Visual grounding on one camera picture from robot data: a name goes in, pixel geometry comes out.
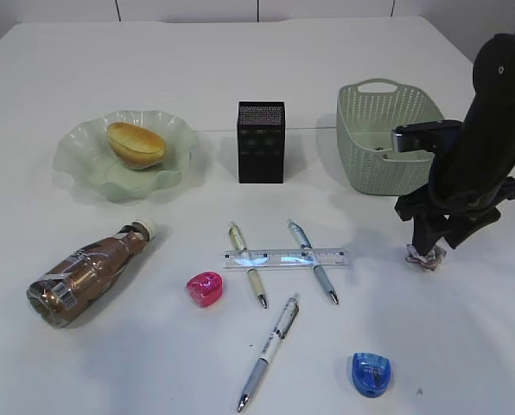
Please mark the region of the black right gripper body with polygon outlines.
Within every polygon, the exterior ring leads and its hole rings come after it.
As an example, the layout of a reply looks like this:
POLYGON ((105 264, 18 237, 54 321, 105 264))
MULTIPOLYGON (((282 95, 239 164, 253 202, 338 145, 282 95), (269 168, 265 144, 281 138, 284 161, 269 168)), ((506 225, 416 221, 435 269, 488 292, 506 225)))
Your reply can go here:
POLYGON ((488 217, 493 217, 493 220, 497 221, 501 216, 497 206, 502 201, 513 200, 515 200, 515 179, 511 176, 487 194, 478 196, 465 192, 445 200, 435 193, 434 185, 428 182, 410 194, 400 196, 395 210, 403 221, 420 215, 447 215, 470 220, 487 220, 488 217))

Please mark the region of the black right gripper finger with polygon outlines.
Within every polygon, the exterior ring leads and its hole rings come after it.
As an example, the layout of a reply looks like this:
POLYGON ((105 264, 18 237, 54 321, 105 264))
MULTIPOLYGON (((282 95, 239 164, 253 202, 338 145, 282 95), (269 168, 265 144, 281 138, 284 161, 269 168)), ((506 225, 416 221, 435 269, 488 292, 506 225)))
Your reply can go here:
POLYGON ((413 225, 412 245, 420 256, 426 256, 432 251, 436 242, 448 231, 447 219, 443 214, 415 215, 413 225))
POLYGON ((500 216, 498 209, 490 209, 483 215, 474 217, 450 215, 447 220, 448 231, 445 233, 444 239, 451 248, 455 249, 481 228, 497 222, 500 216))

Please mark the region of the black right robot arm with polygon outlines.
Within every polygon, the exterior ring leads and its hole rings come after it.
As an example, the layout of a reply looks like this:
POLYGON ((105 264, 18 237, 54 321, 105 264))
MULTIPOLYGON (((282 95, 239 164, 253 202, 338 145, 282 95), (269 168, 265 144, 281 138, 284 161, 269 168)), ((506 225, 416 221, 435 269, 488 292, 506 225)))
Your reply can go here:
POLYGON ((500 218, 515 200, 515 35, 496 34, 473 66, 475 96, 464 120, 404 124, 391 131, 399 153, 434 158, 426 184, 399 197, 395 210, 414 223, 411 252, 426 257, 439 239, 456 248, 500 218))

